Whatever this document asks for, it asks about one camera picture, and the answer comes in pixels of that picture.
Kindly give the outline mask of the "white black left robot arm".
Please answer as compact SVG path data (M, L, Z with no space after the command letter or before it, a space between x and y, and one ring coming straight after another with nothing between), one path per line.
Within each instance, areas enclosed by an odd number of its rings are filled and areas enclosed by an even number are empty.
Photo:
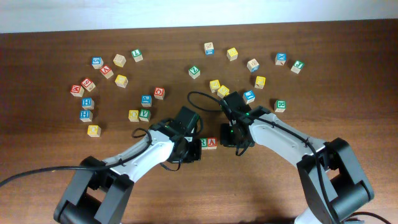
M182 164L200 158L195 139L200 116L182 107L174 119L163 119L126 151L103 161L81 162L53 218L58 223L120 223L134 184L153 167L168 161Z

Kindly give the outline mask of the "red A letter block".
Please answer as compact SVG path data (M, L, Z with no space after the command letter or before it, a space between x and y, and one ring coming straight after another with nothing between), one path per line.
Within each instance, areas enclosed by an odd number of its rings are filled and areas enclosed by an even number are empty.
M207 149L216 149L218 147L217 138L207 139Z

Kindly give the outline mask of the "green R letter block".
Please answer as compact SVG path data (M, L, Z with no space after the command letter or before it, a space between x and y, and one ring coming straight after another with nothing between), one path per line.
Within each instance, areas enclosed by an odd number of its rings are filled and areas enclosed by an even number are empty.
M200 138L200 141L201 141L201 149L202 150L208 149L208 139Z

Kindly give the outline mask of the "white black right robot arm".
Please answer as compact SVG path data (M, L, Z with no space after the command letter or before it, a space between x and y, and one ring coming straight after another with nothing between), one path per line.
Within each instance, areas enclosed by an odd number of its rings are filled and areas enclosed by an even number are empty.
M341 138L311 137L285 124L270 110L250 108L237 93L220 106L229 122L221 126L221 144L242 156L264 146L297 168L307 209L295 223L343 223L374 198L374 191L351 146Z

